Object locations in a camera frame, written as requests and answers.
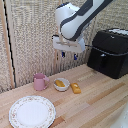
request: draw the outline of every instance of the pink cup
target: pink cup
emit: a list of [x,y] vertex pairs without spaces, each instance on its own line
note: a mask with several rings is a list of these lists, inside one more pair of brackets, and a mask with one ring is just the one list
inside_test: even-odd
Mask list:
[[37,91],[44,90],[48,87],[49,84],[49,78],[42,74],[42,73],[37,73],[34,75],[34,89]]

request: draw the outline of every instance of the food item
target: food item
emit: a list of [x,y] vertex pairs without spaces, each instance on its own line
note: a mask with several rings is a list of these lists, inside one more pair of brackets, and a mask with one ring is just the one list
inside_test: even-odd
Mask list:
[[71,84],[72,90],[75,94],[81,93],[80,87],[78,86],[77,83],[72,83]]
[[55,83],[59,87],[65,87],[64,83],[62,81],[60,81],[60,80],[56,80]]

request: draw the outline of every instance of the cable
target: cable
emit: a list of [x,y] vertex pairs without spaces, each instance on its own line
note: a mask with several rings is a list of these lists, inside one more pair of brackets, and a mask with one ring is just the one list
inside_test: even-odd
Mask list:
[[110,56],[124,56],[124,55],[127,55],[128,54],[128,52],[123,53],[123,54],[110,54],[108,52],[102,51],[102,50],[100,50],[100,49],[98,49],[98,48],[96,48],[94,46],[91,46],[91,45],[85,45],[85,46],[94,48],[95,50],[98,50],[98,51],[103,52],[104,54],[107,54],[107,55],[110,55]]

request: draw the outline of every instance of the floral plate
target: floral plate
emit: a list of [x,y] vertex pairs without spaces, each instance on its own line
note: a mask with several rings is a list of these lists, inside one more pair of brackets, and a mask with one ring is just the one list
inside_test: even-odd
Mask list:
[[14,128],[48,128],[55,115],[55,107],[48,99],[27,96],[12,105],[9,121]]

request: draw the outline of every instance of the wooden countertop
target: wooden countertop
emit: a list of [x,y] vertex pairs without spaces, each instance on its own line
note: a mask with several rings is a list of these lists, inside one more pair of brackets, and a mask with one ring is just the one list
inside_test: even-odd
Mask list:
[[[57,91],[53,81],[58,77],[77,82],[82,93],[74,94],[71,87]],[[9,109],[25,96],[39,95],[54,104],[56,119],[50,128],[109,128],[128,102],[128,75],[114,80],[82,65],[49,78],[46,90],[35,91],[31,83],[0,95],[0,128],[12,128]]]

